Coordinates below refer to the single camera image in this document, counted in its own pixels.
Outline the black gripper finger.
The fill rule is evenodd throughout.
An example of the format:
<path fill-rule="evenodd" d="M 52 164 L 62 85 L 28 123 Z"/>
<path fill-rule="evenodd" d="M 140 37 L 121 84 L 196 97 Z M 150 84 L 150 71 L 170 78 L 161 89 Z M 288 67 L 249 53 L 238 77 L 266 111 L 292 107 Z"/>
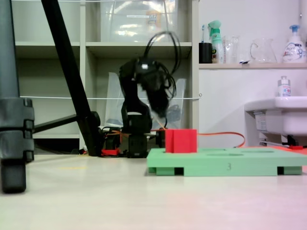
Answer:
<path fill-rule="evenodd" d="M 165 91 L 148 91 L 148 100 L 151 109 L 160 117 L 166 117 L 169 99 Z"/>

